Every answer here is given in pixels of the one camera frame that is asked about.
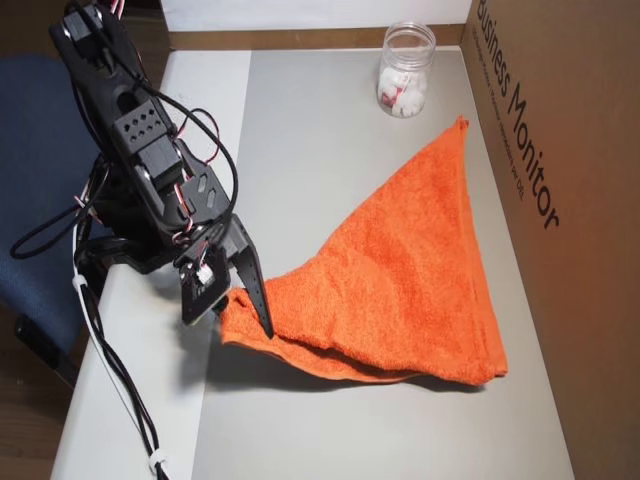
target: glass jar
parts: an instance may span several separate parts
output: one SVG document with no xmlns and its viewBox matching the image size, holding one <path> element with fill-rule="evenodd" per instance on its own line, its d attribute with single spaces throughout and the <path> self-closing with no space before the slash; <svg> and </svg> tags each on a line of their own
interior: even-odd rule
<svg viewBox="0 0 640 480">
<path fill-rule="evenodd" d="M 424 25 L 402 22 L 389 27 L 378 76 L 378 103 L 385 112 L 400 118 L 420 113 L 435 47 L 436 37 Z"/>
</svg>

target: orange towel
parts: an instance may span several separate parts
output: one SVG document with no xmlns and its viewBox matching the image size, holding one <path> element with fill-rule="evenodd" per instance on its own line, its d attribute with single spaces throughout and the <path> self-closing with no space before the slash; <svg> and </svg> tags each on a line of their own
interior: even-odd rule
<svg viewBox="0 0 640 480">
<path fill-rule="evenodd" d="M 430 374 L 483 384 L 507 372 L 464 173 L 458 118 L 369 197 L 318 254 L 266 282 L 269 340 L 234 289 L 222 341 L 330 379 Z"/>
</svg>

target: floor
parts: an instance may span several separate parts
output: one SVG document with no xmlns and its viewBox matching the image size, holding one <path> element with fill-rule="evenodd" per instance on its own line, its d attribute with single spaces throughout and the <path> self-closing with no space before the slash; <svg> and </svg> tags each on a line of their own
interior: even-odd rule
<svg viewBox="0 0 640 480">
<path fill-rule="evenodd" d="M 20 53 L 55 56 L 47 33 L 67 0 L 0 4 L 0 57 Z M 140 50 L 152 83 L 160 85 L 169 40 L 161 14 L 133 9 L 125 25 Z M 72 391 L 13 335 L 15 314 L 0 305 L 0 477 L 49 478 Z M 72 358 L 80 364 L 87 336 Z"/>
</svg>

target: white wall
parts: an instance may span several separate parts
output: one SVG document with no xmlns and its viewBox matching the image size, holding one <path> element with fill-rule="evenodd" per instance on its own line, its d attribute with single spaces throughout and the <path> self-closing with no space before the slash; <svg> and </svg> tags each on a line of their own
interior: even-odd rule
<svg viewBox="0 0 640 480">
<path fill-rule="evenodd" d="M 162 0 L 171 31 L 465 23 L 471 0 Z"/>
</svg>

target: chair seat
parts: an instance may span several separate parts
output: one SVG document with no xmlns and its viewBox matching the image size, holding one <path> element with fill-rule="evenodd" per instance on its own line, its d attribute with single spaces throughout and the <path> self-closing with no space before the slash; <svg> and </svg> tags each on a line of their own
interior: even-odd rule
<svg viewBox="0 0 640 480">
<path fill-rule="evenodd" d="M 98 148 L 74 102 L 59 60 L 26 55 L 0 60 L 0 298 L 33 319 L 68 352 L 82 325 L 71 285 L 71 235 L 50 250 L 14 260 L 11 245 L 73 204 Z M 41 245 L 71 217 L 24 246 Z"/>
</svg>

